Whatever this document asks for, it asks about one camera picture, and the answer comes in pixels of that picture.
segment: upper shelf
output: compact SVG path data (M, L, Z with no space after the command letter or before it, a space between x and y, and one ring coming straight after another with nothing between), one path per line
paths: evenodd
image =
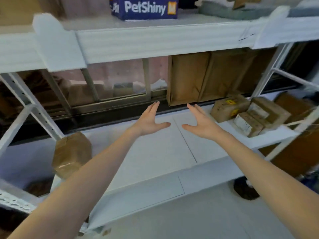
M123 22L107 15L61 23L36 15L33 26L0 27L0 73L319 39L319 17L288 13L288 7L278 7L252 21L181 13L176 20ZM82 55L71 59L71 52Z

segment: orange square logo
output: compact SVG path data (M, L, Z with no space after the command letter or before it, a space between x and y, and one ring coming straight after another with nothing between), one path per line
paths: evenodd
M175 1L169 1L168 2L168 8L167 8L167 14L175 15L177 9L177 2Z

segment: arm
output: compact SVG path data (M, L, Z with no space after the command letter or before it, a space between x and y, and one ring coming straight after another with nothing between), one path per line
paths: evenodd
M150 105L117 141L54 190L9 239L74 238L108 188L135 140L170 126L168 122L155 124L158 106L159 102Z
M281 169L263 160L213 122L202 108L188 104L197 126L185 130L219 144L252 183L270 209L298 238L319 235L319 195Z

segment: concrete floor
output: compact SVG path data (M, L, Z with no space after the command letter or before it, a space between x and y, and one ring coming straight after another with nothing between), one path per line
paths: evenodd
M258 198L247 201L224 183L115 221L102 237L81 239L294 238Z

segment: shelving unit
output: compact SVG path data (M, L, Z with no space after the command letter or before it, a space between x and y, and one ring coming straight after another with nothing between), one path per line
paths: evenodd
M55 141L64 136L16 73L24 70L43 69L44 72L55 72L82 69L90 85L91 79L86 74L88 64L143 58L143 67L147 70L148 62L145 58L148 57L241 47L259 49L279 44L252 96L261 94L274 72L319 91L317 85L280 70L293 42L319 39L317 28L319 17L288 16L288 7L278 7L269 17L252 21L182 14L177 20L125 23L111 16L105 16L60 23L49 14L41 14L35 16L33 26L0 27L0 79L25 106L21 115L0 140L0 151L6 150L24 122L26 114L32 114L53 138L32 143L32 146L42 148L42 152L45 151L47 156L53 156ZM145 79L145 94L128 98L132 103L136 100L151 99L147 75ZM54 91L60 94L58 98L65 110L69 114L74 113L76 109L68 106L63 95L61 96L61 91L55 86L53 78L47 75L46 80L53 90L55 87ZM94 96L96 91L92 85L91 91ZM96 105L100 105L98 97L94 97L94 100ZM301 121L293 131L281 126L275 131L249 139L241 135L231 122L221 123L220 126L251 149L281 142L266 157L267 160L271 160L318 117L319 108ZM89 224L83 226L83 232L242 175L225 151L214 142L195 139L192 134L181 128L183 123L194 123L189 112L165 114L158 119L170 121L173 125L153 135L152 140L158 141L153 148L155 152L149 151L147 136L140 138L133 145L110 187L92 211ZM85 131L84 134L91 140L94 153L98 153L107 146L100 142L103 140L101 137L107 136L103 138L112 142L129 125L130 123L106 126ZM174 139L175 147L166 140L167 137ZM161 149L161 141L168 143L165 151ZM17 145L8 148L7 151L13 153L13 149L21 148L23 145ZM143 169L138 168L146 159L140 154L141 151L148 155L148 163ZM29 153L26 156L39 156L39 154ZM60 179L55 177L52 189L59 183ZM37 198L22 196L17 192L18 188L0 183L0 203L24 211L30 204L31 209L28 212L36 208L39 202Z

